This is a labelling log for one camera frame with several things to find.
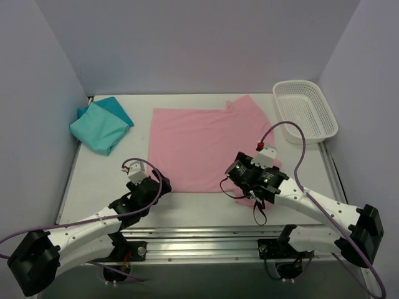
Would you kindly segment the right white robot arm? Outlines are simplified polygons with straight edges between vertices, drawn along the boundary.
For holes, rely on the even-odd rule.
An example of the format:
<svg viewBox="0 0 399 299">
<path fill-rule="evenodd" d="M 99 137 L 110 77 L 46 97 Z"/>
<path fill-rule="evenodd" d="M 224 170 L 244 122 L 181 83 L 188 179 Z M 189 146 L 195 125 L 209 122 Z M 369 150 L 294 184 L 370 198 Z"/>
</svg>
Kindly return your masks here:
<svg viewBox="0 0 399 299">
<path fill-rule="evenodd" d="M 284 257 L 296 252 L 339 254 L 346 261 L 369 268 L 384 235 L 377 208 L 357 207 L 338 202 L 300 186 L 277 166 L 262 168 L 252 158 L 238 153 L 225 175 L 242 190 L 246 198 L 263 209 L 271 203 L 297 211 L 319 222 L 321 227 L 288 224 L 276 240 Z"/>
</svg>

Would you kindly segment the pink t shirt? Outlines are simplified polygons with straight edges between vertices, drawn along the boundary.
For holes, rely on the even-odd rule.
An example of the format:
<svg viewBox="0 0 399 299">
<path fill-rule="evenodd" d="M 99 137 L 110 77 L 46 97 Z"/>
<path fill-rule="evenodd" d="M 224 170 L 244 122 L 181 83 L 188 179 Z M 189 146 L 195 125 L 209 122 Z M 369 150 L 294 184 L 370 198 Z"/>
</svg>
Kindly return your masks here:
<svg viewBox="0 0 399 299">
<path fill-rule="evenodd" d="M 206 97 L 196 108 L 154 108 L 150 127 L 148 160 L 171 181 L 173 192 L 231 192 L 236 203 L 251 207 L 252 201 L 224 172 L 238 152 L 254 157 L 257 143 L 275 145 L 272 123 L 249 95 L 237 99 Z"/>
</svg>

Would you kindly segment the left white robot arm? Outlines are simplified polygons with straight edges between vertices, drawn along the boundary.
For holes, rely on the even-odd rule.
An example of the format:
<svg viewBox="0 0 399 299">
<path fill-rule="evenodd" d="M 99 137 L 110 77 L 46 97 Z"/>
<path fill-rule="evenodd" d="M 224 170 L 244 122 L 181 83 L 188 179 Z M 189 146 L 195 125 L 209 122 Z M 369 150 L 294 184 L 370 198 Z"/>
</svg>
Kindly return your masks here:
<svg viewBox="0 0 399 299">
<path fill-rule="evenodd" d="M 125 256 L 127 241 L 121 231 L 138 223 L 150 207 L 171 192 L 170 180 L 154 169 L 154 177 L 127 183 L 129 192 L 79 225 L 61 225 L 28 232 L 7 260 L 27 297 L 46 289 L 61 273 L 82 263 Z"/>
</svg>

